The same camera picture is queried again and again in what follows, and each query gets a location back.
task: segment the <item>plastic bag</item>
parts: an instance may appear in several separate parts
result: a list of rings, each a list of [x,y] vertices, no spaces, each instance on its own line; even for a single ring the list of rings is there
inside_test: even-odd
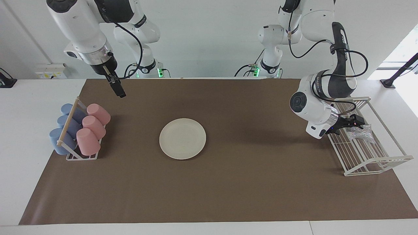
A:
[[[363,129],[352,127],[348,128],[347,136],[350,139],[363,139],[365,141],[369,141],[370,143],[375,144],[376,140],[373,137],[372,126],[371,125],[363,125]]]

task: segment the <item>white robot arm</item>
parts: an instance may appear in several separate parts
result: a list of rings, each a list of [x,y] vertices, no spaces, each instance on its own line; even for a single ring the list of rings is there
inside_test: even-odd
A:
[[[99,23],[115,23],[118,42],[127,45],[134,57],[140,77],[160,77],[158,66],[149,46],[160,39],[160,31],[142,11],[138,0],[47,0],[48,9],[55,22],[71,41],[65,48],[68,56],[80,59],[93,70],[106,76],[119,97],[126,96],[116,75],[117,62]]]
[[[334,22],[334,4],[333,0],[286,0],[279,10],[279,22],[285,27],[265,26],[259,33],[260,41],[266,48],[259,64],[260,76],[276,77],[283,54],[278,49],[279,45],[287,45],[291,49],[291,44],[298,43],[302,36],[316,43],[331,44],[334,69],[304,77],[290,100],[293,112],[308,121],[306,131],[317,139],[325,134],[338,134],[341,128],[362,128],[364,125],[362,117],[352,115],[345,118],[326,102],[348,97],[357,86],[355,76],[346,72],[347,52],[361,55],[366,61],[366,70],[368,67],[363,54],[349,50],[343,26]]]

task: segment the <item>white table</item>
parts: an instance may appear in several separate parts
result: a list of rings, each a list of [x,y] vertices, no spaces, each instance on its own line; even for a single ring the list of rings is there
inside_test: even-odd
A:
[[[52,152],[48,133],[56,128],[56,119],[61,115],[60,107],[73,102],[84,83],[84,79],[20,80],[14,88],[0,90],[0,235],[417,234],[418,219],[16,226]],[[109,92],[113,95],[110,89],[98,92]],[[418,118],[396,90],[384,89],[378,81],[359,81],[359,87],[352,96],[370,96],[373,106],[407,154],[418,158],[418,144],[414,136],[418,133]],[[22,142],[25,139],[29,140],[26,144]],[[418,161],[413,160],[398,166],[395,172],[417,207]]]

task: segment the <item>pink cup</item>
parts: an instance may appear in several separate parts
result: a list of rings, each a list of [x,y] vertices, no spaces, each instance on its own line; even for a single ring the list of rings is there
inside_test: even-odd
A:
[[[107,125],[110,122],[110,114],[98,104],[89,105],[87,107],[87,113],[95,116],[103,125]]]
[[[101,139],[106,135],[106,129],[95,116],[87,116],[83,119],[83,128],[92,130],[97,139]]]
[[[100,150],[99,141],[92,130],[83,128],[77,132],[77,143],[80,151],[85,156],[97,154]]]

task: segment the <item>wall outlet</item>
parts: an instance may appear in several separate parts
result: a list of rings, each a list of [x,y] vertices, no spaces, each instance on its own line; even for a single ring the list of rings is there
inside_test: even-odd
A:
[[[64,64],[38,64],[36,76],[39,79],[67,79],[68,70]]]

